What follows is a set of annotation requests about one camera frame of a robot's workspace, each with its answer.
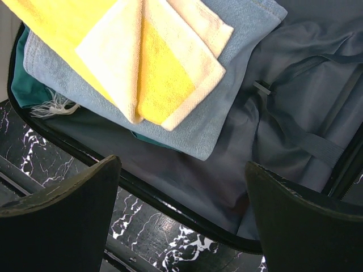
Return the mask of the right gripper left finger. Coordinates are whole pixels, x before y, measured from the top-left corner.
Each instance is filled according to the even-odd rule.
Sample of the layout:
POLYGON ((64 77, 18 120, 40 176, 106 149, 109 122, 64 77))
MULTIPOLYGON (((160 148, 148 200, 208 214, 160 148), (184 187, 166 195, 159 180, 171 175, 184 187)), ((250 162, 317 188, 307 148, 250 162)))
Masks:
POLYGON ((99 271, 121 172, 111 155, 1 206, 2 271, 99 271))

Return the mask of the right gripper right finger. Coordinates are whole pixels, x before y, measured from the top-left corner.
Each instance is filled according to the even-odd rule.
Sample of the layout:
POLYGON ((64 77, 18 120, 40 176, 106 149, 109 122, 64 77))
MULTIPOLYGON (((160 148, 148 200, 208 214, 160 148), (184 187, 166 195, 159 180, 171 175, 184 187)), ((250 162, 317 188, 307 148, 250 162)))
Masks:
POLYGON ((248 196, 269 271, 362 271, 362 207, 248 162, 248 196))

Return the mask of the pink and teal kids suitcase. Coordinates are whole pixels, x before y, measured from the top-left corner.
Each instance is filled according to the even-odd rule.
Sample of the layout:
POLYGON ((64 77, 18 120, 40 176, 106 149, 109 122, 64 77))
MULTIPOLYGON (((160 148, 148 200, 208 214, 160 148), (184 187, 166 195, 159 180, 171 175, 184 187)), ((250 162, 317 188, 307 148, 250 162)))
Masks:
POLYGON ((102 125, 79 104, 68 115, 23 119, 86 162, 114 154, 122 185, 167 215, 234 248, 260 253, 248 162, 341 198, 362 177, 362 2, 276 1, 285 19, 253 49, 206 160, 102 125))

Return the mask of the teal cloth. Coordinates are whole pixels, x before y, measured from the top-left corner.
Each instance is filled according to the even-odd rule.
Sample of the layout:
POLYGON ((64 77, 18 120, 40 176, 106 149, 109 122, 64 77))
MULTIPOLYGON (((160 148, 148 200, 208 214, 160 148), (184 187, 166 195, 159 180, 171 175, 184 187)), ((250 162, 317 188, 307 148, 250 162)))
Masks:
POLYGON ((33 111, 33 116, 48 118, 68 115, 76 104, 102 117, 131 129, 145 142, 159 145, 129 125, 123 114, 77 74, 56 52, 24 28, 15 49, 12 94, 21 108, 33 111))

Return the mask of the yellow towel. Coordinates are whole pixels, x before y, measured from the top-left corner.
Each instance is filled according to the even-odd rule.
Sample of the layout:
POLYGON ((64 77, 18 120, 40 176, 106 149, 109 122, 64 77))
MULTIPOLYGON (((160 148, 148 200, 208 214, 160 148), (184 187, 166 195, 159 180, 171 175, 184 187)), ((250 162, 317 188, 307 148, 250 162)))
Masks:
POLYGON ((6 1, 126 119, 174 130, 216 87, 233 34, 201 1, 6 1))

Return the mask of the blue cloth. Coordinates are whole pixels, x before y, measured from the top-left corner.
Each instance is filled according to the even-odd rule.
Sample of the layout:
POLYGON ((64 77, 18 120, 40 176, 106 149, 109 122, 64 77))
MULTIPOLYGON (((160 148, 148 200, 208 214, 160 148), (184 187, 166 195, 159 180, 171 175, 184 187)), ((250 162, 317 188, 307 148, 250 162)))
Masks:
POLYGON ((240 89, 254 47, 287 16, 276 1, 206 1, 206 5, 234 32, 219 61, 226 74, 209 94, 173 131, 149 121, 131 124, 124 115, 33 32, 24 49, 23 66, 27 73, 47 87, 78 103, 87 113, 142 134, 196 159, 210 157, 227 114, 240 89))

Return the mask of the black marble pattern mat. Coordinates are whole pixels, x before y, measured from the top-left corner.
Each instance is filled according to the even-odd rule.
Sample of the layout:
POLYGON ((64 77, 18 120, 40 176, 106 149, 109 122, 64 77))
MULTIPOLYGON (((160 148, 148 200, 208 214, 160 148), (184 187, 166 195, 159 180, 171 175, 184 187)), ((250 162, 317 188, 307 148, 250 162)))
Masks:
MULTIPOLYGON (((27 126, 1 102, 2 200, 75 176, 85 165, 27 126)), ((138 271, 266 271, 265 258, 215 243, 124 189, 117 192, 109 234, 117 254, 138 271)))

